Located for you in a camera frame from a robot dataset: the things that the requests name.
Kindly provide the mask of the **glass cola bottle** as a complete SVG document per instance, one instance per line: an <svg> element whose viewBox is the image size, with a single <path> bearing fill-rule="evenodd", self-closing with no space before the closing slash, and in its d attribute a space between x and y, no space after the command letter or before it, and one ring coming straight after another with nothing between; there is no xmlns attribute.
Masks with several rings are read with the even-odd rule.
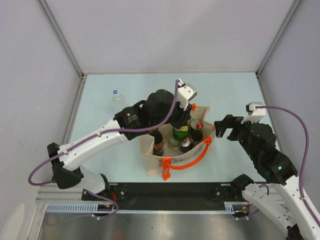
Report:
<svg viewBox="0 0 320 240"><path fill-rule="evenodd" d="M149 135L154 138L154 144L153 144L153 155L155 156L163 156L164 154L164 140L163 135L159 131L158 128L155 128L149 132Z"/></svg>

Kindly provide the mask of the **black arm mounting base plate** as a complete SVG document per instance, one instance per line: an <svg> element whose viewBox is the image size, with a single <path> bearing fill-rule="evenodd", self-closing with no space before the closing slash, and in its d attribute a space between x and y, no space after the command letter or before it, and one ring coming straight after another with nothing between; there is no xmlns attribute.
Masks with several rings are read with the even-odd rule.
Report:
<svg viewBox="0 0 320 240"><path fill-rule="evenodd" d="M215 202L243 202L242 191L230 182L118 182L108 183L97 195L126 202L134 197L205 198Z"/></svg>

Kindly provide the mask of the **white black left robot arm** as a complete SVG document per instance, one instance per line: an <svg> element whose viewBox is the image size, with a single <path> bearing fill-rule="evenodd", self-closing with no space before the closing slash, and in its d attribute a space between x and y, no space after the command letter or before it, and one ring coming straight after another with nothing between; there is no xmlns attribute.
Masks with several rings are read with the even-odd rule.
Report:
<svg viewBox="0 0 320 240"><path fill-rule="evenodd" d="M156 128L159 124L181 127L191 118L190 101L196 94L187 86L180 87L177 96L159 89L151 93L147 100L125 107L90 135L58 146L52 161L53 177L58 188L78 187L92 192L100 200L107 199L111 193L107 178L86 169L83 163L108 148L146 135L150 128Z"/></svg>

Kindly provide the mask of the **blue white drink can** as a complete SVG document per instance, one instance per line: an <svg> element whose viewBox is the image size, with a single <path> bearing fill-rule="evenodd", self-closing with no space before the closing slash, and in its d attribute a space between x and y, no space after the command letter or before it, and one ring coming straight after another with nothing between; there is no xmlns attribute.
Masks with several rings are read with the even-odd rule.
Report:
<svg viewBox="0 0 320 240"><path fill-rule="evenodd" d="M178 154L183 155L187 153L191 148L191 139L189 137L186 137L179 145L178 147Z"/></svg>

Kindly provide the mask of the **clear glass bottle green cap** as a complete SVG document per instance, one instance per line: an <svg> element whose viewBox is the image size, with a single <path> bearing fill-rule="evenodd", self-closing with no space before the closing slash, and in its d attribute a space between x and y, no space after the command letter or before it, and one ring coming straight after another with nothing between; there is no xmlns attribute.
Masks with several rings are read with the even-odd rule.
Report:
<svg viewBox="0 0 320 240"><path fill-rule="evenodd" d="M168 139L168 147L172 150L177 150L179 148L180 142L177 141L173 136Z"/></svg>

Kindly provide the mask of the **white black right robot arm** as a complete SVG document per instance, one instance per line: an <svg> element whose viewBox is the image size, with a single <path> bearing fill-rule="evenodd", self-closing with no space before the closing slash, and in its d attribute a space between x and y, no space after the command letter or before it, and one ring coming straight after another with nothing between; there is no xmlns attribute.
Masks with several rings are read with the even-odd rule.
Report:
<svg viewBox="0 0 320 240"><path fill-rule="evenodd" d="M240 117L228 114L223 120L214 122L216 137L221 138L227 129L231 130L227 139L239 142L257 173L277 191L285 207L263 195L251 179L233 185L230 194L237 201L245 199L254 204L288 240L318 240L320 214L301 184L302 175L276 148L276 135L268 124L260 122L261 119L261 115Z"/></svg>

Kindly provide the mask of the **clear plastic water bottle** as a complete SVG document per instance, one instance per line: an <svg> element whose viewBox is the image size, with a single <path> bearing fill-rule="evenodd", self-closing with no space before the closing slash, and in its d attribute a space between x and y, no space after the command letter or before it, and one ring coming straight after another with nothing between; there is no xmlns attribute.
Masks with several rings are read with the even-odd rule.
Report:
<svg viewBox="0 0 320 240"><path fill-rule="evenodd" d="M125 107L125 99L123 95L118 90L112 91L112 105L116 110L122 110Z"/></svg>

